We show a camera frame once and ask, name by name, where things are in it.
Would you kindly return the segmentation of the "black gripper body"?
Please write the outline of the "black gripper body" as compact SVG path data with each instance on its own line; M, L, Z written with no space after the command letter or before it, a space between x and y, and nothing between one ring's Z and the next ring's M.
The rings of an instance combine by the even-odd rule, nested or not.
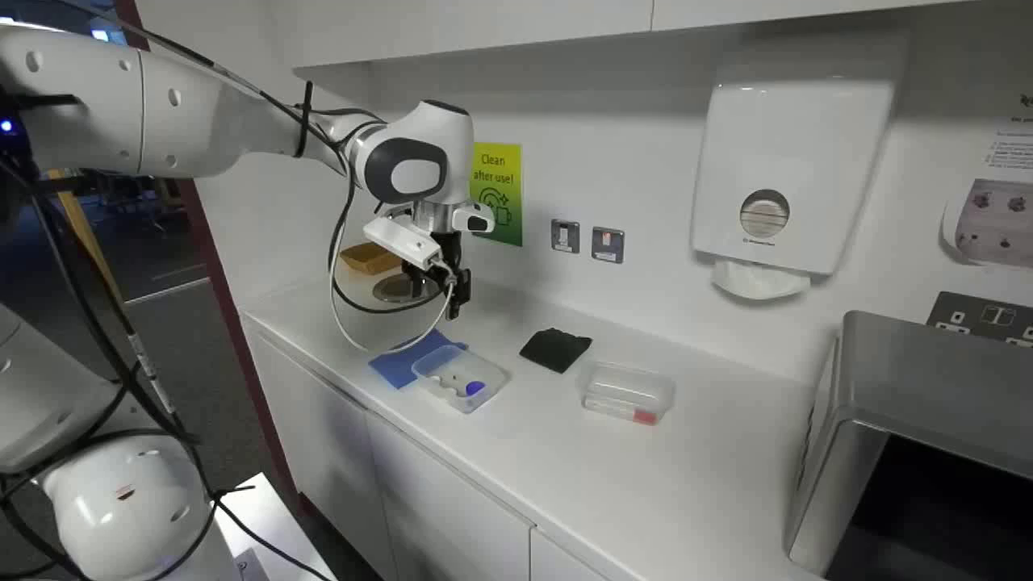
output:
M463 262L463 236L460 232L436 232L433 243L444 249L444 265L433 278L453 289L463 302L463 284L472 281L472 268Z

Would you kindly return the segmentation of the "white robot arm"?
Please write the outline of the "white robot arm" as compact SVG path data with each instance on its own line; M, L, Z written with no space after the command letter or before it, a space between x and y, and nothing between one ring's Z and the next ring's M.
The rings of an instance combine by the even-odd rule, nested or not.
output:
M460 237L492 221L465 199L467 111L284 102L167 38L134 48L32 23L0 28L0 62L3 170L26 193L52 166L209 177L253 152L309 157L385 205L365 236L431 278L444 308L467 300ZM98 373L19 313L3 317L0 362L0 471L46 490L88 581L238 581L193 446L134 363Z

